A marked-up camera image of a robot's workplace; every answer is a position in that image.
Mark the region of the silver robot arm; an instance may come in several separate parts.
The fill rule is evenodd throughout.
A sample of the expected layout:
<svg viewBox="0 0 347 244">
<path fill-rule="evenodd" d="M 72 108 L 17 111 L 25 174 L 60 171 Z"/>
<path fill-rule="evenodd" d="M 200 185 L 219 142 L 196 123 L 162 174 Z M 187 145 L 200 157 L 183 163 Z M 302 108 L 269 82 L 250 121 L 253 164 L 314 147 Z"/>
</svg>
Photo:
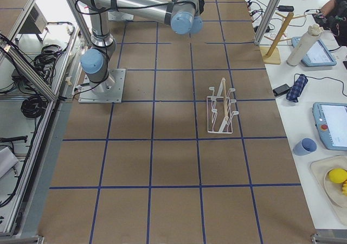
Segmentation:
<svg viewBox="0 0 347 244">
<path fill-rule="evenodd" d="M 195 34 L 203 27 L 203 0 L 67 0 L 89 49 L 80 63 L 89 82 L 81 88 L 80 103 L 120 103 L 125 69 L 108 64 L 116 41 L 110 33 L 108 12 L 140 16 L 169 25 L 176 34 Z"/>
</svg>

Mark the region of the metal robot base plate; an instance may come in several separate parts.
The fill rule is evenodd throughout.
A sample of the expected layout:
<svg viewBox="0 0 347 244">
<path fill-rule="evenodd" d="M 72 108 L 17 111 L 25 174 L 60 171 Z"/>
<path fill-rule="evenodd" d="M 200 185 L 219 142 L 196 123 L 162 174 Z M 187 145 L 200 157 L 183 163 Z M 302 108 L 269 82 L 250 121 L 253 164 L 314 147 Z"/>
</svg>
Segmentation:
<svg viewBox="0 0 347 244">
<path fill-rule="evenodd" d="M 123 97 L 124 81 L 126 69 L 109 69 L 109 76 L 103 83 L 92 89 L 96 84 L 89 85 L 89 78 L 85 74 L 84 83 L 78 89 L 78 102 L 81 104 L 105 104 L 105 103 L 121 103 Z"/>
</svg>

